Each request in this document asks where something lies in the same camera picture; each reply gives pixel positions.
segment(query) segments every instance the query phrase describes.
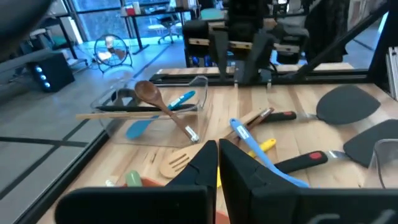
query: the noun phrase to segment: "wooden table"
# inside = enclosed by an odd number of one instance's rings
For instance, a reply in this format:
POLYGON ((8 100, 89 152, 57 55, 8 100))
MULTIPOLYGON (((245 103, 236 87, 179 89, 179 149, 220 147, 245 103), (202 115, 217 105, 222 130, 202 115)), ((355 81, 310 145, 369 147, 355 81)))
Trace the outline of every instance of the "wooden table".
MULTIPOLYGON (((297 111, 315 113, 319 99, 338 85, 289 85, 236 88, 233 86, 209 87, 209 122, 204 138, 209 139, 229 124, 230 118, 239 118, 253 108, 274 107, 276 111, 297 111)), ((273 124, 262 124, 253 130, 257 141, 275 138, 276 147, 267 155, 273 162, 315 150, 343 150, 343 144, 365 129, 386 119, 398 118, 398 103, 373 84, 358 85, 381 102, 381 107, 370 117, 346 126, 330 126, 318 120, 296 120, 273 124)), ((170 88, 173 95, 186 91, 183 88, 170 88)), ((108 141, 84 168, 80 176, 69 186, 66 192, 80 187, 104 186, 106 180, 117 185, 124 183, 124 174, 137 170, 141 176, 154 179, 161 184, 169 180, 159 173, 159 164, 175 148, 132 146, 115 144, 108 141)), ((308 182, 312 187, 320 188, 358 188, 364 181, 364 168, 351 161, 331 162, 292 174, 308 182)), ((40 224, 54 223, 53 207, 42 217, 40 224)), ((217 209, 226 212, 222 189, 218 189, 217 209)))

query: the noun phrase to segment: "blue silicone spatula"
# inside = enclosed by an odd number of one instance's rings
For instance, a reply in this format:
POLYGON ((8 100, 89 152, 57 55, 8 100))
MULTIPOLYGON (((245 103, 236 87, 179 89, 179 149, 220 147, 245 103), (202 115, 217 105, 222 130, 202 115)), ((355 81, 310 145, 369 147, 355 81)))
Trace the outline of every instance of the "blue silicone spatula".
MULTIPOLYGON (((172 110, 176 108, 177 106, 180 106, 182 103, 186 102, 190 98, 192 98, 195 95, 195 91, 189 91, 186 92, 184 95, 180 96, 178 99, 174 100, 169 104, 167 107, 172 110)), ((150 125, 151 122, 153 122, 153 119, 158 118, 159 116, 153 116, 151 117, 150 120, 142 120, 142 121, 136 121, 133 123, 130 128, 126 132, 126 137, 130 140, 138 138, 141 136, 141 134, 144 133, 145 129, 147 129, 148 125, 150 125)))
POLYGON ((264 163, 264 165, 273 171, 276 175, 280 176, 281 178, 291 182, 292 184, 295 184, 297 187, 309 187, 308 184, 302 180, 299 180, 295 177, 289 176, 283 172, 281 172, 278 168, 276 168, 271 160, 268 158, 268 156, 261 150, 260 146, 256 142, 256 140, 253 138, 253 136, 250 134, 250 132, 243 126, 243 124, 240 122, 240 120, 236 118, 232 118, 229 121, 229 124, 231 125, 232 129, 235 131, 241 139, 244 140, 244 142, 256 153, 257 157, 261 159, 261 161, 264 163))

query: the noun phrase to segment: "wooden slotted spatula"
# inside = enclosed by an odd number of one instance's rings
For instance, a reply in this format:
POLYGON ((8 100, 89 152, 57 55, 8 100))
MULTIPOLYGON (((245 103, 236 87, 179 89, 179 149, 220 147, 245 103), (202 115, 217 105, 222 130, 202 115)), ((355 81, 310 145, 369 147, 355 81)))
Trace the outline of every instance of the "wooden slotted spatula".
MULTIPOLYGON (((252 111, 243 116, 240 121, 246 125, 253 119, 257 118, 263 112, 264 110, 252 111)), ((216 135, 214 140, 218 141, 221 138, 231 137, 232 133, 233 130, 228 125, 216 135)), ((171 155, 167 156, 160 164, 160 173, 166 178, 173 179, 181 172, 181 170, 185 168, 185 166, 187 166, 187 164, 205 144, 206 142, 194 144, 171 153, 171 155)))

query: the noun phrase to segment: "round fan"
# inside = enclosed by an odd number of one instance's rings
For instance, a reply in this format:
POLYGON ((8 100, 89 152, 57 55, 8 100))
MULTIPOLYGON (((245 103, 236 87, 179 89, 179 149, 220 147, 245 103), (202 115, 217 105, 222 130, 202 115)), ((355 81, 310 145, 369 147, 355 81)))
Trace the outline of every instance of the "round fan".
POLYGON ((122 38, 113 35, 102 35, 94 45, 97 60, 110 67, 121 65, 127 59, 128 48, 122 38))

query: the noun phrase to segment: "yellow spatula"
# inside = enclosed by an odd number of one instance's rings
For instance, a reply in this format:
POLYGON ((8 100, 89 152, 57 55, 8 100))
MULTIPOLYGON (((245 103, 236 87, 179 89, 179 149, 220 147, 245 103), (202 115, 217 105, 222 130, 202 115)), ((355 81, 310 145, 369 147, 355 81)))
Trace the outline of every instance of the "yellow spatula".
MULTIPOLYGON (((267 152, 270 150, 272 147, 274 147, 276 144, 276 139, 268 139, 265 142, 261 143, 260 148, 263 152, 267 152)), ((254 153, 253 150, 248 152, 248 155, 254 158, 256 156, 256 153, 254 153)), ((221 176, 220 176, 220 167, 217 167, 217 187, 221 186, 221 176)))

